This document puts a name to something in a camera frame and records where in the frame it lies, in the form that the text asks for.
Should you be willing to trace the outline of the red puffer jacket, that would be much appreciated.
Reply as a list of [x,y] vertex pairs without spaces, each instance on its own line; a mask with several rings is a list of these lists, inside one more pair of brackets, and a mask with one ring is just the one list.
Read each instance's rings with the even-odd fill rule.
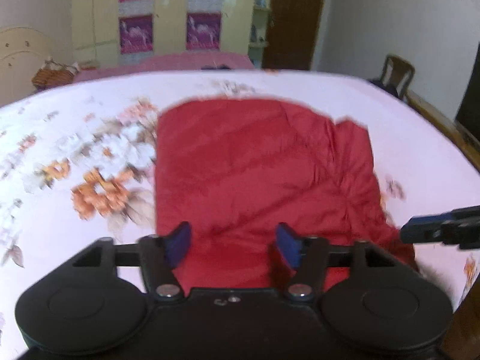
[[157,233],[192,228],[175,271],[185,290],[284,288],[280,223],[415,263],[386,221],[368,131],[349,119],[273,98],[183,103],[158,119],[154,186]]

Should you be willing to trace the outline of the white floral bed sheet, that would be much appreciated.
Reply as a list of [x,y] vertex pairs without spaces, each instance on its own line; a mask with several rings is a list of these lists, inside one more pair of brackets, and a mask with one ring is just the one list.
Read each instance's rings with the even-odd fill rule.
[[[368,131],[386,221],[479,204],[479,173],[441,133],[365,80],[312,72],[155,72],[95,80],[1,108],[1,357],[27,345],[20,295],[97,239],[134,243],[156,230],[160,115],[191,101],[273,98]],[[479,252],[411,245],[414,266],[458,306]]]

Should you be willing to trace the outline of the wooden chair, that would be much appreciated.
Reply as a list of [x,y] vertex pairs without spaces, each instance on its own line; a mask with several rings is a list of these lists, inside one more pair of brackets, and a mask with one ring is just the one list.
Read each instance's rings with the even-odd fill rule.
[[369,82],[397,99],[403,100],[415,72],[414,66],[407,60],[398,55],[388,54],[385,57],[382,74]]

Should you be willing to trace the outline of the pink striped bed cover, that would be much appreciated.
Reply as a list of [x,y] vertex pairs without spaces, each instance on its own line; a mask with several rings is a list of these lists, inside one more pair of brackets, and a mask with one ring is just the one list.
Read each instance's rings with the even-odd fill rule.
[[251,70],[255,68],[247,55],[212,50],[187,51],[178,54],[155,55],[129,66],[82,70],[73,82],[80,83],[143,72],[201,70],[203,66],[216,66],[221,64],[230,66],[232,70]]

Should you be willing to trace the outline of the black garment on bed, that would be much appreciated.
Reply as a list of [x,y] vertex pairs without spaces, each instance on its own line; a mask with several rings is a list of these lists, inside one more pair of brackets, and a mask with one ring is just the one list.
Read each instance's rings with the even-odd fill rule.
[[216,65],[216,66],[203,66],[201,67],[203,71],[214,71],[214,70],[232,70],[232,68],[226,64]]

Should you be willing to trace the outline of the lower left purple poster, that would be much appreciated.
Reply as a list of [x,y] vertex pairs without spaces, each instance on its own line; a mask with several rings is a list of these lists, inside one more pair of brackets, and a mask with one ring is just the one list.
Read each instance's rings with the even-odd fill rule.
[[119,33],[122,55],[150,52],[154,49],[152,15],[120,17]]

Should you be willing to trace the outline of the lower right purple poster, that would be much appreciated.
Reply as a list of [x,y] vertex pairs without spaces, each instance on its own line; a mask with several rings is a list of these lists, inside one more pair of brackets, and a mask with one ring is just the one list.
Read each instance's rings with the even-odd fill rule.
[[219,50],[220,39],[220,12],[189,12],[187,14],[187,50]]

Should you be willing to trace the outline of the cream corner shelf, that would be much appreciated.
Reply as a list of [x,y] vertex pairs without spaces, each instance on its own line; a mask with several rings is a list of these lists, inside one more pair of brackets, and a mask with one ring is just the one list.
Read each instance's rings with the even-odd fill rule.
[[269,47],[267,31],[271,11],[271,0],[254,0],[248,57],[257,69],[262,69],[264,51]]

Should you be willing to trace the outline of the cream round headboard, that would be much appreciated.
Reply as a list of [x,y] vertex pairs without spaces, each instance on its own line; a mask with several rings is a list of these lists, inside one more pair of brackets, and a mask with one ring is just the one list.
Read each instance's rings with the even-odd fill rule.
[[53,55],[51,40],[28,27],[1,29],[1,106],[31,96],[36,89],[32,78]]

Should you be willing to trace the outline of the cream wardrobe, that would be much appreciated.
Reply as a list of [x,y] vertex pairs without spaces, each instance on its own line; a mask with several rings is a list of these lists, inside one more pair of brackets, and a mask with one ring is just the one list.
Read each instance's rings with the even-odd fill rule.
[[72,0],[73,55],[79,63],[111,68],[130,61],[120,54],[120,16],[151,15],[153,54],[187,49],[187,16],[221,13],[220,50],[246,54],[254,0]]

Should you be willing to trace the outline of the brown wooden door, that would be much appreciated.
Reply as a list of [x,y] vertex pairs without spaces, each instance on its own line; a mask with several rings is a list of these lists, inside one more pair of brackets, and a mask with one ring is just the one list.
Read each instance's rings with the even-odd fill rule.
[[271,0],[264,68],[310,69],[323,3],[324,0]]

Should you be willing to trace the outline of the wooden bed frame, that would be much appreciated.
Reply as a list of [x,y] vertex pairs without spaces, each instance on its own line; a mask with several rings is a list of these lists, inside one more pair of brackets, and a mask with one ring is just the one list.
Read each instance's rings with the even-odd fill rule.
[[454,146],[459,149],[469,162],[479,171],[479,142],[460,124],[451,121],[421,96],[408,89],[405,94],[407,104],[422,118],[433,125]]

